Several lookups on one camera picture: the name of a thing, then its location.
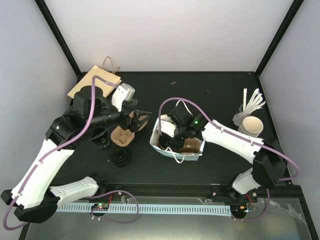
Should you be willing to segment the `single brown cup carrier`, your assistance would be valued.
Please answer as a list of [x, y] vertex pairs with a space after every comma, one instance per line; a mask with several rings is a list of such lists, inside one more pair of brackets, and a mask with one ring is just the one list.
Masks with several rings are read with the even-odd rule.
[[198, 138], [187, 138], [184, 141], [183, 147], [179, 150], [181, 153], [200, 153], [202, 141]]

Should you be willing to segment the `light blue paper bag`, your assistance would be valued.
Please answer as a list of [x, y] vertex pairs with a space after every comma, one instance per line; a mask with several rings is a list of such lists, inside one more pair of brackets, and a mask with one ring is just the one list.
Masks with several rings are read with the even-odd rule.
[[[167, 114], [161, 114], [157, 116], [152, 134], [149, 140], [149, 144], [161, 155], [169, 158], [173, 158], [178, 164], [186, 161], [197, 161], [200, 156], [203, 155], [205, 141], [202, 139], [202, 131], [205, 130], [205, 125], [208, 123], [203, 114], [199, 113], [194, 116], [189, 110], [186, 104], [186, 100], [177, 98], [175, 107]], [[166, 149], [161, 148], [159, 143], [159, 137], [164, 134], [159, 132], [160, 121], [168, 121], [174, 123], [178, 127], [187, 127], [189, 132], [189, 138], [197, 138], [202, 141], [200, 146], [200, 153], [186, 153], [180, 152], [180, 149]]]

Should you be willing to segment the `stack of black lids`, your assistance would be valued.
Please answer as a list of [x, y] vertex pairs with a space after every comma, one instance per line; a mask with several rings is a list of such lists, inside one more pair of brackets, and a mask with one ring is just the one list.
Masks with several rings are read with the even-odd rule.
[[130, 163], [131, 154], [127, 148], [118, 147], [112, 152], [111, 158], [117, 167], [123, 168]]

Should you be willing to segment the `stack of white paper cups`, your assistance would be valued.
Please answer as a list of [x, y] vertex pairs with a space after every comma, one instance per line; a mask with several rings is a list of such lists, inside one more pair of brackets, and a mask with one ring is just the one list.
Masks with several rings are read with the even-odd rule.
[[258, 137], [264, 129], [263, 122], [255, 116], [246, 117], [241, 123], [238, 131], [250, 137]]

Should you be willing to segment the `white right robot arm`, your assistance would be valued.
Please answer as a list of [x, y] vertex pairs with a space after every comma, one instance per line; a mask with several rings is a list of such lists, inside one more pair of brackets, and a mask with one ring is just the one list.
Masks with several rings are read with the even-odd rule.
[[161, 126], [163, 146], [181, 150], [186, 139], [201, 136], [207, 143], [219, 145], [245, 159], [251, 168], [234, 177], [227, 189], [228, 198], [240, 201], [246, 193], [256, 188], [273, 189], [287, 167], [284, 154], [277, 151], [277, 141], [265, 142], [210, 120], [204, 112], [193, 116], [182, 106], [175, 106], [167, 115], [173, 130]]

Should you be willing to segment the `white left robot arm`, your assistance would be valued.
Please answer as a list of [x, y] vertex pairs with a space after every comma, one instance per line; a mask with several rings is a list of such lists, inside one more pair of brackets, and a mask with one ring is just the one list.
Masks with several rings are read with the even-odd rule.
[[110, 144], [109, 127], [135, 133], [146, 125], [149, 112], [127, 111], [137, 103], [135, 99], [127, 100], [128, 89], [119, 85], [112, 100], [94, 85], [84, 86], [74, 94], [72, 105], [46, 132], [41, 149], [23, 179], [16, 187], [1, 193], [1, 199], [19, 221], [42, 223], [61, 206], [92, 196], [101, 200], [107, 195], [107, 186], [94, 174], [60, 186], [52, 186], [52, 181], [82, 142], [90, 140], [105, 149]]

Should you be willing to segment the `black paper coffee cup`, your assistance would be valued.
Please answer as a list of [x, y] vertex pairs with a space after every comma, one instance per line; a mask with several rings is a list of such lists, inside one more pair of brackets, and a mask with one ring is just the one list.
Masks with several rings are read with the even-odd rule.
[[100, 135], [92, 141], [101, 149], [106, 149], [110, 146], [110, 137], [108, 135]]

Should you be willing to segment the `clear cup of stirrers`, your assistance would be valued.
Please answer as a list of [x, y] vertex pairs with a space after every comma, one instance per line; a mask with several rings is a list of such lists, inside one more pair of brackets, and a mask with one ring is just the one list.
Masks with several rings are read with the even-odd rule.
[[248, 98], [248, 89], [243, 89], [243, 99], [238, 112], [233, 116], [232, 121], [235, 126], [239, 127], [246, 117], [249, 117], [254, 111], [262, 109], [266, 104], [260, 89], [256, 88]]

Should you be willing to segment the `black circuit board with leds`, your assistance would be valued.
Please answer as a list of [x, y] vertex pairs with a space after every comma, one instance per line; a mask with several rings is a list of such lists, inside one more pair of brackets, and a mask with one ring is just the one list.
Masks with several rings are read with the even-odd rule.
[[91, 210], [94, 211], [107, 211], [109, 209], [109, 203], [95, 203], [91, 206]]

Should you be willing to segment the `black frame post left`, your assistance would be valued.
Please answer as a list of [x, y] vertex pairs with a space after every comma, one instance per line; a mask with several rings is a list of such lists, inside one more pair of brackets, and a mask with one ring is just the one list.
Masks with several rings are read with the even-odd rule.
[[55, 37], [59, 47], [61, 48], [64, 56], [66, 57], [70, 67], [72, 68], [74, 74], [77, 78], [79, 78], [82, 74], [82, 71], [80, 70], [67, 42], [65, 41], [65, 38], [63, 34], [61, 33], [49, 7], [46, 4], [45, 0], [34, 0], [35, 4], [37, 5], [40, 13], [42, 14], [44, 20], [46, 21], [49, 29], [51, 30], [53, 36]]

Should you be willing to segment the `black frame post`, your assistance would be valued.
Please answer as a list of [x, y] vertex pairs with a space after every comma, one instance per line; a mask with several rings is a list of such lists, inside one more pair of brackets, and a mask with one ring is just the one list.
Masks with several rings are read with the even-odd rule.
[[260, 77], [265, 70], [266, 66], [268, 65], [271, 57], [273, 56], [274, 52], [276, 51], [278, 45], [280, 44], [282, 38], [284, 37], [285, 33], [287, 32], [288, 28], [290, 27], [292, 21], [294, 20], [295, 16], [297, 15], [299, 9], [301, 8], [304, 0], [293, 0], [292, 4], [290, 5], [287, 13], [285, 14], [281, 24], [279, 25], [274, 37], [272, 38], [271, 43], [269, 44], [263, 58], [261, 59], [256, 71], [254, 72], [257, 77]]
[[80, 70], [67, 42], [65, 41], [65, 38], [63, 34], [61, 33], [49, 7], [46, 4], [45, 0], [34, 0], [35, 4], [37, 5], [40, 13], [42, 14], [44, 20], [46, 21], [49, 29], [51, 30], [53, 36], [55, 37], [59, 47], [61, 48], [64, 56], [66, 57], [70, 67], [72, 68], [74, 74], [77, 78], [79, 78], [82, 74], [82, 71]]

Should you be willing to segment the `black frame post right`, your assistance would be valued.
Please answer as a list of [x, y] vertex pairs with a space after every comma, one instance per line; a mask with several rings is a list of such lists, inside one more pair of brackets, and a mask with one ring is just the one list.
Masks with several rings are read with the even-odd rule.
[[295, 16], [297, 15], [299, 9], [301, 8], [304, 0], [293, 0], [292, 4], [290, 5], [287, 13], [285, 14], [281, 24], [279, 25], [274, 37], [272, 38], [271, 43], [269, 44], [263, 58], [261, 59], [256, 71], [254, 72], [257, 77], [260, 77], [265, 70], [266, 66], [268, 65], [271, 57], [273, 56], [274, 52], [276, 51], [278, 45], [280, 44], [282, 38], [284, 37], [285, 33], [287, 32], [288, 28], [290, 27], [292, 21], [294, 20]]

